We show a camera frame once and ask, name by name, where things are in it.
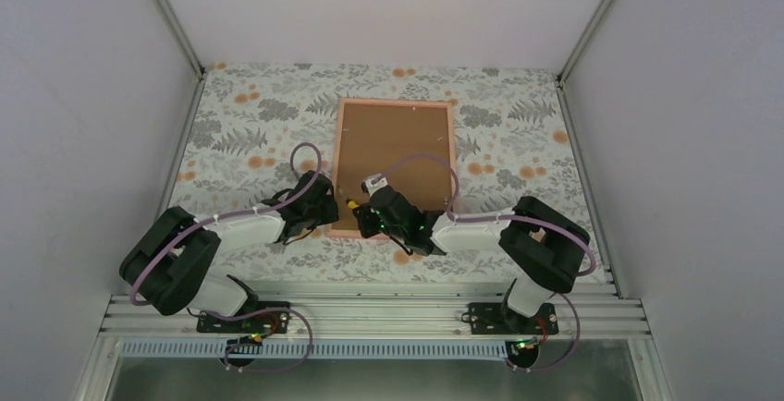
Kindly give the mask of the yellow handled screwdriver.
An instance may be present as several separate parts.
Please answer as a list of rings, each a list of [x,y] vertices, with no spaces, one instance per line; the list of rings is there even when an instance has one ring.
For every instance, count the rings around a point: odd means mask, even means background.
[[[346,203],[346,205],[348,206],[348,208],[350,210],[355,211],[355,210],[357,210],[357,209],[359,209],[361,207],[358,202],[356,202],[354,199],[350,198],[346,194],[346,192],[344,191],[343,188],[338,188],[337,190],[338,190],[338,193],[339,193],[341,199]]]

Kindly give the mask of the pink wooden photo frame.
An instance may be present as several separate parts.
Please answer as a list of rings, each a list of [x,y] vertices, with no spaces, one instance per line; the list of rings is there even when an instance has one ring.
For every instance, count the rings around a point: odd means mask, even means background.
[[[332,182],[345,198],[368,201],[367,176],[382,174],[400,160],[431,153],[455,170],[453,106],[447,102],[343,98],[331,161]],[[386,176],[395,190],[421,210],[444,210],[454,192],[448,168],[427,158],[406,162]]]

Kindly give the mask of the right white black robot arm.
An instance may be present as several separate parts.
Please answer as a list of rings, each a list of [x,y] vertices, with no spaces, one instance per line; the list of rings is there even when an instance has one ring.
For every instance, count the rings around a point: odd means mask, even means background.
[[[506,254],[520,269],[502,302],[500,319],[514,334],[534,325],[541,306],[568,294],[596,258],[586,230],[534,197],[496,213],[421,211],[390,186],[350,209],[364,238],[386,235],[408,253],[446,256],[460,251]]]

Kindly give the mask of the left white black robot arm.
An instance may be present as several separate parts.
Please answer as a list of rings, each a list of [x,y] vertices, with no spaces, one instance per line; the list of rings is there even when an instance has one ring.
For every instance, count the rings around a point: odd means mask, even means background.
[[[222,251],[256,244],[287,244],[338,219],[332,181],[308,171],[294,188],[261,204],[200,220],[179,206],[163,212],[119,266],[135,305],[169,316],[184,309],[220,314],[236,332],[250,329],[257,306],[248,286],[210,269]]]

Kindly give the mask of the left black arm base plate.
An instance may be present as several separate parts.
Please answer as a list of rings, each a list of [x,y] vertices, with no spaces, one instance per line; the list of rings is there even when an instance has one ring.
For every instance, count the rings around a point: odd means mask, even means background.
[[[255,314],[252,317],[238,321],[220,320],[206,312],[201,312],[196,324],[196,331],[200,334],[239,334],[260,335],[285,334],[288,328],[289,314],[281,308],[289,309],[288,301],[258,301],[254,306],[243,307],[237,316],[266,310],[264,314]]]

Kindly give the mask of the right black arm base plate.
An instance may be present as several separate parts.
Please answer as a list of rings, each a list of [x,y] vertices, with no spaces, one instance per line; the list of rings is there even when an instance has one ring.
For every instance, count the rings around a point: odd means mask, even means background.
[[[558,334],[557,315],[551,303],[544,303],[532,316],[526,317],[502,303],[473,302],[460,316],[470,326],[472,334]]]

